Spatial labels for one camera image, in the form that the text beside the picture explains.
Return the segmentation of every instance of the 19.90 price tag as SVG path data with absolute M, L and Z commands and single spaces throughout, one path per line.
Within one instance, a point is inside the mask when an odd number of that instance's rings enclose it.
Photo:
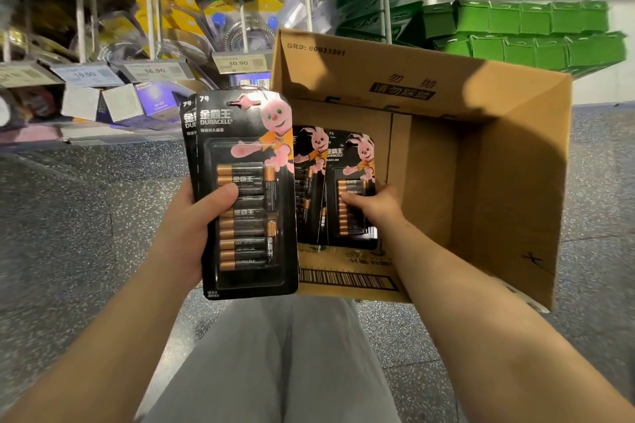
M 125 71 L 132 77 L 133 82 L 152 82 L 162 80 L 193 79 L 192 71 L 184 70 L 183 60 L 154 60 L 152 62 L 129 62 L 125 64 Z
M 76 87 L 113 87 L 124 82 L 105 62 L 58 64 L 51 70 Z
M 223 55 L 222 52 L 215 52 L 212 57 L 221 74 L 249 74 L 269 70 L 264 54 Z
M 36 62 L 7 62 L 0 64 L 0 87 L 29 87 L 31 85 L 61 84 L 63 81 Z

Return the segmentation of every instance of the stacked green boxes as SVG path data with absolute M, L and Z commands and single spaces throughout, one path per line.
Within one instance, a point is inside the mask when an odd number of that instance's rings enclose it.
M 418 47 L 581 77 L 626 59 L 624 34 L 608 29 L 603 0 L 457 0 L 425 5 L 403 34 Z

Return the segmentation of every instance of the battery package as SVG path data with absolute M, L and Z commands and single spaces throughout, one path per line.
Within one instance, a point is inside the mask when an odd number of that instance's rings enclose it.
M 342 201 L 345 192 L 375 195 L 375 144 L 366 134 L 329 130 L 326 170 L 326 232 L 329 246 L 377 248 L 377 228 L 360 209 Z
M 317 126 L 293 126 L 295 209 L 298 242 L 318 244 L 324 230 L 322 210 L 328 134 Z
M 238 87 L 181 106 L 195 199 L 238 186 L 212 221 L 202 255 L 208 299 L 290 294 L 298 288 L 291 108 L 279 94 Z

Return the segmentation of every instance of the gray pants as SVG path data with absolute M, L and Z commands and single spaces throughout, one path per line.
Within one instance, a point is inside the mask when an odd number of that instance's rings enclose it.
M 352 300 L 232 302 L 144 423 L 399 422 Z

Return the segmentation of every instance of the speckled floor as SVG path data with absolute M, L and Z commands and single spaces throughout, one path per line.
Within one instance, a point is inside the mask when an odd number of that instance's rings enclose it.
M 571 139 L 558 309 L 547 319 L 635 402 L 635 110 L 576 108 Z M 0 414 L 135 270 L 186 173 L 179 141 L 0 155 Z M 188 296 L 140 413 L 225 305 Z M 402 419 L 458 421 L 414 308 L 359 309 Z

